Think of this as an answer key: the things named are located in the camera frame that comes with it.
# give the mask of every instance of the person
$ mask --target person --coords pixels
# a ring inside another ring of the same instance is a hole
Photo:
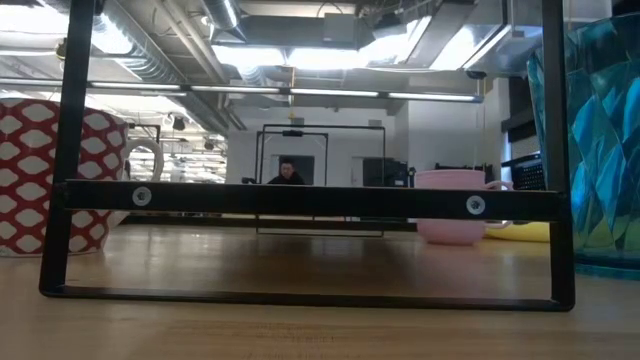
[[[271,181],[271,185],[304,185],[304,180],[300,176],[296,169],[293,167],[293,162],[290,159],[282,159],[280,162],[280,174]]]

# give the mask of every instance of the yellow object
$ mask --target yellow object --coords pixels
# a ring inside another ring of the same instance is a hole
[[[549,242],[549,224],[533,222],[504,229],[487,229],[487,235],[501,240]]]

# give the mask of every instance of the mug handle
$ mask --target mug handle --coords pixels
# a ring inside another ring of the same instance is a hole
[[[162,170],[164,169],[164,153],[162,152],[162,148],[155,141],[151,139],[134,139],[127,141],[127,147],[124,149],[124,153],[122,154],[123,159],[123,170],[122,170],[122,178],[120,180],[129,180],[127,177],[127,172],[124,171],[124,161],[129,159],[129,155],[133,149],[138,146],[145,147],[153,152],[155,169],[153,170],[153,175],[151,176],[151,181],[160,181],[160,175],[162,175]],[[114,211],[113,215],[110,216],[108,221],[109,228],[114,228],[118,226],[122,220],[124,220],[127,216],[129,216],[128,211]]]
[[[488,184],[485,184],[483,186],[483,189],[485,190],[489,190],[498,186],[504,186],[507,188],[508,191],[513,191],[513,183],[510,181],[492,181]],[[493,223],[484,223],[484,226],[487,229],[504,229],[509,225],[512,225],[513,221],[509,220],[509,221],[503,221],[501,224],[493,224]]]

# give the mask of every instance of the blue faceted vase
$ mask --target blue faceted vase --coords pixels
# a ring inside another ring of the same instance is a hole
[[[528,72],[544,149],[541,59]],[[566,33],[565,65],[576,261],[640,269],[640,14]]]

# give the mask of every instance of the ductwork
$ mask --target ductwork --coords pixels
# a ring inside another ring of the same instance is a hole
[[[234,0],[201,0],[204,11],[216,29],[223,30],[246,42],[240,28],[240,11]]]
[[[69,0],[40,1],[60,13],[69,13]],[[186,82],[186,78],[175,65],[117,1],[106,1],[102,14],[94,17],[93,32],[106,35],[105,37],[111,38],[113,42],[128,42],[131,50],[128,55],[137,59],[118,60],[118,63],[142,81],[164,84]],[[197,94],[187,93],[187,96],[175,100],[185,107],[189,116],[203,129],[226,135],[229,124],[224,116],[207,105]]]

